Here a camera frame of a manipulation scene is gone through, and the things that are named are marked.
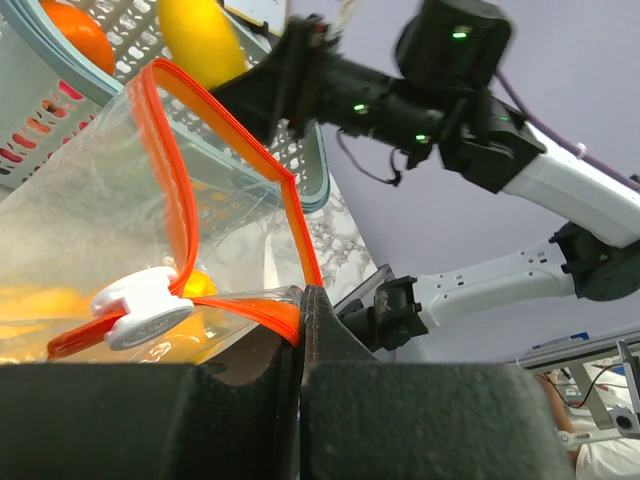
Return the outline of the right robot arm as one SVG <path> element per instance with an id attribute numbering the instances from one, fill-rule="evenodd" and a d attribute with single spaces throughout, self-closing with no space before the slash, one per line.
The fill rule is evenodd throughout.
<path id="1" fill-rule="evenodd" d="M 260 142 L 286 121 L 292 138 L 311 122 L 389 145 L 414 169 L 432 152 L 446 170 L 494 194 L 517 196 L 565 219 L 549 239 L 518 253 L 380 285 L 371 306 L 339 319 L 368 349 L 393 350 L 442 322 L 526 300 L 595 302 L 639 288 L 639 183 L 562 145 L 518 102 L 490 91 L 512 26 L 485 1 L 425 1 L 395 50 L 399 77 L 343 58 L 339 29 L 293 17 L 255 67 L 213 89 Z"/>

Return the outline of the yellow apple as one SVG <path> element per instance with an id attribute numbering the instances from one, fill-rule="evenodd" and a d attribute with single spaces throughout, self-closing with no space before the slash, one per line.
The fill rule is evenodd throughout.
<path id="1" fill-rule="evenodd" d="M 224 313 L 196 306 L 169 330 L 143 330 L 136 343 L 133 327 L 108 323 L 87 337 L 89 299 L 75 289 L 33 289 L 1 292 L 1 363 L 42 361 L 196 363 L 213 355 L 220 341 Z"/>

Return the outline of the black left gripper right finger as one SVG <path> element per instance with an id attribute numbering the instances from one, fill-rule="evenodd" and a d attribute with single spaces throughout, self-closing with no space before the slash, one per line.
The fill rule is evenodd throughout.
<path id="1" fill-rule="evenodd" d="M 570 479 L 541 386 L 491 364 L 385 363 L 302 297 L 305 479 Z"/>

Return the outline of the clear zip top bag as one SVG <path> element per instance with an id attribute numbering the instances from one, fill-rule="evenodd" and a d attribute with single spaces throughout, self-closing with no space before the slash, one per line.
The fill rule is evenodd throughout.
<path id="1" fill-rule="evenodd" d="M 1 292 L 77 290 L 89 338 L 118 323 L 134 345 L 203 306 L 224 313 L 212 356 L 257 325 L 297 345 L 301 292 L 322 282 L 297 189 L 207 172 L 166 119 L 129 86 L 2 202 Z"/>

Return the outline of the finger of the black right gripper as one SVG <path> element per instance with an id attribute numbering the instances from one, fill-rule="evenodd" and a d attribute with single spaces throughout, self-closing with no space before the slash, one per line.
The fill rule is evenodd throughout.
<path id="1" fill-rule="evenodd" d="M 299 96 L 300 45 L 283 39 L 258 65 L 209 93 L 263 145 Z"/>

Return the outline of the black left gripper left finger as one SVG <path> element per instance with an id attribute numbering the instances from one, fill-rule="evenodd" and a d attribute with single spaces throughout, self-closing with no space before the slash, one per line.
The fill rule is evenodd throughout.
<path id="1" fill-rule="evenodd" d="M 191 364 L 1 370 L 5 479 L 283 479 L 300 352 L 258 327 Z"/>

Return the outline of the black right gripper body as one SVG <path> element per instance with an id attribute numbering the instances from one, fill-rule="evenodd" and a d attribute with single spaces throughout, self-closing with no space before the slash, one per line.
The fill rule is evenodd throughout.
<path id="1" fill-rule="evenodd" d="M 344 58 L 327 36 L 328 25 L 320 17 L 293 17 L 279 41 L 287 82 L 282 117 L 289 133 L 299 139 L 317 122 L 398 145 L 400 132 L 391 124 L 391 106 L 399 81 Z"/>

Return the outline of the yellow lemon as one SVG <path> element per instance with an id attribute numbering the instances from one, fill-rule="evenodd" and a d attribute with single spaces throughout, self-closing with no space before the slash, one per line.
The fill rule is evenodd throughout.
<path id="1" fill-rule="evenodd" d="M 206 90 L 246 72 L 239 40 L 216 1 L 161 0 L 156 13 L 172 61 Z"/>

